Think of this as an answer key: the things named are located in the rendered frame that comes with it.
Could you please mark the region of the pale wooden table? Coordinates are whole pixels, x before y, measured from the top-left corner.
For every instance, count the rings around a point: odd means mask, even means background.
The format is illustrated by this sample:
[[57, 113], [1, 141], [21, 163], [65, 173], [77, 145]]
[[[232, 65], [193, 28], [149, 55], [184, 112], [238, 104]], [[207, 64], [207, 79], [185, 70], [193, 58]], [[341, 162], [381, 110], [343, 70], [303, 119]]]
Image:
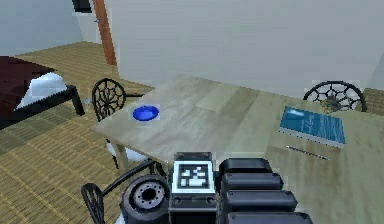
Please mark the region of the pale wooden table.
[[[158, 116], [135, 120], [133, 110], [144, 105], [157, 107]], [[216, 164], [229, 157], [263, 157], [314, 224], [384, 224], [384, 117], [338, 112], [346, 144], [337, 149], [280, 132], [286, 106], [322, 110], [309, 101], [179, 76], [126, 105], [94, 130], [119, 150], [127, 147], [165, 165], [177, 152], [209, 151]]]

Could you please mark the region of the thin grey pencil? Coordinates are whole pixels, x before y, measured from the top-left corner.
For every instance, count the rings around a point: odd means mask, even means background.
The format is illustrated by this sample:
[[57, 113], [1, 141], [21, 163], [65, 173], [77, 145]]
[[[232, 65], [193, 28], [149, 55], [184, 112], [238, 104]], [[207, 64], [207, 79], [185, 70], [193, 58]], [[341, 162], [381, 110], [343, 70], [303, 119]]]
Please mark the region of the thin grey pencil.
[[313, 157], [316, 157], [316, 158], [319, 158], [319, 159], [322, 159], [322, 160], [329, 160], [326, 156], [323, 156], [323, 155], [320, 155], [320, 154], [316, 154], [316, 153], [312, 153], [312, 152], [309, 152], [309, 151], [306, 151], [306, 150], [302, 150], [302, 149], [299, 149], [299, 148], [296, 148], [296, 147], [292, 147], [292, 146], [285, 146], [287, 149], [290, 149], [290, 150], [293, 150], [293, 151], [296, 151], [296, 152], [300, 152], [300, 153], [303, 153], [303, 154], [306, 154], [306, 155], [310, 155], [310, 156], [313, 156]]

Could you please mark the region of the white pillow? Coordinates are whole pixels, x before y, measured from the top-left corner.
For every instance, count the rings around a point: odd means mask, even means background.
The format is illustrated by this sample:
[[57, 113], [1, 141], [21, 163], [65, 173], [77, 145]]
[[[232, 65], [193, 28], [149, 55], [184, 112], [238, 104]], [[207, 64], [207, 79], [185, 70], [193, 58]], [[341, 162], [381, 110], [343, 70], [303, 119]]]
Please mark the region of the white pillow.
[[46, 73], [30, 81], [27, 92], [17, 105], [17, 109], [31, 105], [66, 89], [67, 86], [60, 75], [53, 72]]

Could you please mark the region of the blue bowl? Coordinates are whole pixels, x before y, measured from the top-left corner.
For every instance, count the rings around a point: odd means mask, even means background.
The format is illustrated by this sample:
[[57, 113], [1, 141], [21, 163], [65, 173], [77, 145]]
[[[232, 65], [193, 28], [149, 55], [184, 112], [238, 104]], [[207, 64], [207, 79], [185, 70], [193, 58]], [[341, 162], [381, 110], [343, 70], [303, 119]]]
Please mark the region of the blue bowl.
[[137, 121], [150, 121], [159, 114], [159, 109], [155, 106], [144, 105], [133, 110], [132, 116]]

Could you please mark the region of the dark red bed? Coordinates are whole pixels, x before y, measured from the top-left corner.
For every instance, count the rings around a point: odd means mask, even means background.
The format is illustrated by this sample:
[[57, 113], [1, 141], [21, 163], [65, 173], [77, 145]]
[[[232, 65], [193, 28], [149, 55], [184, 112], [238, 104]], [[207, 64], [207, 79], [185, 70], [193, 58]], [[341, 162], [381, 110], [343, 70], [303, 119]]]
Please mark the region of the dark red bed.
[[55, 70], [11, 56], [0, 56], [0, 130], [71, 100], [77, 115], [85, 114], [77, 88], [66, 84], [65, 91], [17, 109], [30, 81]]

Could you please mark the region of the brown wooden door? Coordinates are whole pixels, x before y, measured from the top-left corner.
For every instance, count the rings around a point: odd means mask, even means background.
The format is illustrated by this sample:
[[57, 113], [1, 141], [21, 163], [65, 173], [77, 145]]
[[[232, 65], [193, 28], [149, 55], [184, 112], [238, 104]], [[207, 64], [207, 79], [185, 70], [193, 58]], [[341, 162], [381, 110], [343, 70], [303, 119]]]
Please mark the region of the brown wooden door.
[[108, 22], [107, 10], [105, 7], [105, 0], [92, 0], [94, 11], [96, 15], [96, 22], [99, 28], [100, 38], [104, 50], [106, 62], [109, 65], [116, 66], [116, 56], [112, 42], [111, 31]]

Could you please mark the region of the blue book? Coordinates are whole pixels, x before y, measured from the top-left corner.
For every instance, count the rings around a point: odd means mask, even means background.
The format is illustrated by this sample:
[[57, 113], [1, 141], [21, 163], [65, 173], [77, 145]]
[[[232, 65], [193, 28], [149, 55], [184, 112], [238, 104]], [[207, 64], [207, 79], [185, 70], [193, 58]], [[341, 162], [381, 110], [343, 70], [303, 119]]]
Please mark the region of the blue book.
[[346, 144], [340, 118], [288, 106], [282, 114], [279, 131], [336, 148]]

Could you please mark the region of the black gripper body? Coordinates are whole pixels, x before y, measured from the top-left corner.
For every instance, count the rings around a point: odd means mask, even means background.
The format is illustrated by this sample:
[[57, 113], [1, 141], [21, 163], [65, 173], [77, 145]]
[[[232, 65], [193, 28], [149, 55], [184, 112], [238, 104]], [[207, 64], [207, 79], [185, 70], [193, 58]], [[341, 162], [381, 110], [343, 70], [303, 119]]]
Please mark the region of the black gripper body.
[[170, 190], [165, 177], [145, 175], [133, 180], [122, 194], [124, 224], [169, 224]]

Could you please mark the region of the dark framed picture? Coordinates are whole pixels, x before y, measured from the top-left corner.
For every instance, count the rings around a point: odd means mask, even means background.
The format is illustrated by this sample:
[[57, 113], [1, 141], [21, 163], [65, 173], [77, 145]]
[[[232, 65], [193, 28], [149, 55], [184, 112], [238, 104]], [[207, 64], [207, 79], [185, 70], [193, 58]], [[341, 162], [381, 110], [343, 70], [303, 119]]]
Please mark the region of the dark framed picture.
[[90, 0], [72, 0], [74, 11], [79, 13], [91, 13]]

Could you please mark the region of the black web-back chair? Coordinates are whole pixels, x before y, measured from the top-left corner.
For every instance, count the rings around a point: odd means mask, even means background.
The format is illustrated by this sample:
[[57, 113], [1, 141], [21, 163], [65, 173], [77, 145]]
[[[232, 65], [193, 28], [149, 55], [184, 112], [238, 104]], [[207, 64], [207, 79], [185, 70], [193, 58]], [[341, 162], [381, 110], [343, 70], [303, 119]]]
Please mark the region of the black web-back chair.
[[[161, 175], [166, 178], [167, 174], [165, 173], [162, 164], [156, 162], [154, 160], [146, 160], [142, 162], [137, 167], [127, 171], [123, 175], [119, 176], [114, 182], [108, 185], [104, 190], [101, 190], [98, 185], [95, 183], [87, 183], [81, 187], [81, 194], [83, 200], [86, 204], [86, 207], [92, 217], [94, 224], [106, 224], [104, 218], [104, 197], [115, 188], [117, 188], [120, 184], [122, 184], [127, 179], [131, 178], [135, 174], [141, 172], [142, 170], [149, 168], [151, 174]], [[120, 216], [117, 219], [115, 224], [124, 224], [123, 216], [120, 209]]]
[[[142, 97], [142, 93], [127, 94], [124, 87], [116, 80], [111, 78], [102, 78], [98, 80], [91, 91], [91, 103], [97, 119], [100, 122], [112, 115], [116, 111], [122, 109], [126, 103], [127, 97]], [[111, 154], [116, 169], [119, 169], [120, 164], [117, 159], [117, 149], [111, 141], [106, 138], [106, 148]], [[127, 159], [134, 162], [143, 162], [148, 158], [127, 147], [125, 147]]]
[[326, 113], [368, 109], [362, 91], [352, 83], [339, 80], [319, 82], [305, 92], [303, 99], [319, 103]]

